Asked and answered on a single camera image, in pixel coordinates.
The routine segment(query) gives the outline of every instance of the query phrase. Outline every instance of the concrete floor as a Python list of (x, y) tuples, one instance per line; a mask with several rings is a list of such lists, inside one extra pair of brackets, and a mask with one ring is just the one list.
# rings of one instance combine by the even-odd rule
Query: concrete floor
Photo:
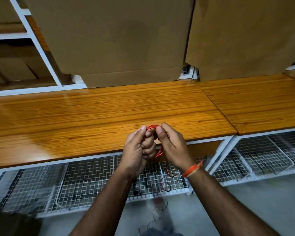
[[(228, 190), (282, 236), (295, 236), (295, 175), (229, 186)], [(185, 236), (218, 236), (196, 195), (167, 198), (175, 232)], [(139, 236), (153, 220), (153, 203), (126, 204), (116, 236)], [(45, 218), (39, 236), (68, 235), (83, 212)], [(158, 228), (154, 222), (150, 226)]]

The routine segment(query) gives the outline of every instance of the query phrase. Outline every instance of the red wire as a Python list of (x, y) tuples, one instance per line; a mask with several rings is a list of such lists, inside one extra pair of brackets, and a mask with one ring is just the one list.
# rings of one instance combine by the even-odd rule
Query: red wire
[[(160, 125), (158, 124), (153, 124), (153, 125), (150, 125), (147, 127), (147, 131), (152, 129), (152, 128), (156, 128), (156, 127), (160, 127)], [(162, 155), (164, 153), (164, 149), (163, 149), (163, 146), (161, 145), (161, 149), (158, 151), (158, 153), (156, 153), (155, 155), (155, 158), (156, 157), (159, 157), (160, 155)], [(160, 186), (161, 188), (166, 191), (166, 192), (169, 192), (171, 191), (171, 185), (168, 183), (168, 182), (165, 182), (168, 186), (169, 186), (169, 190), (166, 190), (164, 187), (163, 187), (163, 179), (166, 177), (166, 176), (169, 176), (169, 177), (172, 177), (174, 178), (175, 176), (177, 176), (177, 173), (172, 173), (172, 172), (168, 172), (168, 169), (167, 169), (167, 164), (168, 164), (168, 160), (166, 160), (166, 164), (165, 164), (165, 171), (166, 171), (166, 175), (161, 179), (161, 182), (160, 182)]]

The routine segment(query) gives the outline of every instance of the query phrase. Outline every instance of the orange bracelet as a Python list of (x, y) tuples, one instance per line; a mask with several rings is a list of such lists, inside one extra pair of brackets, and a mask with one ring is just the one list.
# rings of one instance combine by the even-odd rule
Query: orange bracelet
[(202, 166), (203, 160), (198, 165), (191, 166), (188, 170), (185, 171), (185, 173), (182, 174), (182, 177), (188, 178), (191, 176), (197, 169), (199, 169)]

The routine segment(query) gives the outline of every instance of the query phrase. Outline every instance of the person's left hand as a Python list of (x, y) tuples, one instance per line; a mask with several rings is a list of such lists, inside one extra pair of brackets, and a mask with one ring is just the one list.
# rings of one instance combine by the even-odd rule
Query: person's left hand
[(133, 179), (142, 173), (147, 160), (156, 154), (153, 131), (152, 129), (146, 131), (146, 129), (146, 126), (143, 125), (128, 135), (118, 165), (118, 168), (125, 170)]

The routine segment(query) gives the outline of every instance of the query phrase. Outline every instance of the person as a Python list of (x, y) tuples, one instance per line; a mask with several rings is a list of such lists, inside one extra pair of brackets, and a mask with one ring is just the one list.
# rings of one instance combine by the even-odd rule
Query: person
[[(181, 172), (196, 165), (181, 133), (166, 123), (155, 131), (169, 162)], [(146, 126), (129, 134), (117, 169), (69, 236), (115, 234), (132, 182), (142, 173), (148, 159), (155, 156), (155, 147), (153, 131), (147, 131)], [(194, 171), (188, 180), (221, 236), (279, 235), (204, 169)], [(155, 230), (154, 235), (167, 234)]]

